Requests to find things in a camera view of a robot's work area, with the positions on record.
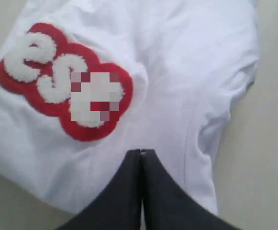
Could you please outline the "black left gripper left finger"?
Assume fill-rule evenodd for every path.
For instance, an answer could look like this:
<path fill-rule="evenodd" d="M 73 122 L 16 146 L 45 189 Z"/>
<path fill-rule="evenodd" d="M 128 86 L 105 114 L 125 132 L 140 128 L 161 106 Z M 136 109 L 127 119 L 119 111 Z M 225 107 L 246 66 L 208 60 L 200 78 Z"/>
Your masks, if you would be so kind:
<path fill-rule="evenodd" d="M 127 151 L 104 190 L 59 230 L 139 230 L 141 227 L 141 153 Z"/>

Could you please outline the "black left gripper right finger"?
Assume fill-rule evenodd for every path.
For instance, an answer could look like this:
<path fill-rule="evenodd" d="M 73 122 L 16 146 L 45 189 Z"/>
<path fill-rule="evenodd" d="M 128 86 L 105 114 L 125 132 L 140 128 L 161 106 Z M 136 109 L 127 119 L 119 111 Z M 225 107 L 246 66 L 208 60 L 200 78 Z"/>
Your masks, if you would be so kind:
<path fill-rule="evenodd" d="M 209 212 L 173 180 L 153 149 L 141 152 L 147 230 L 236 230 Z"/>

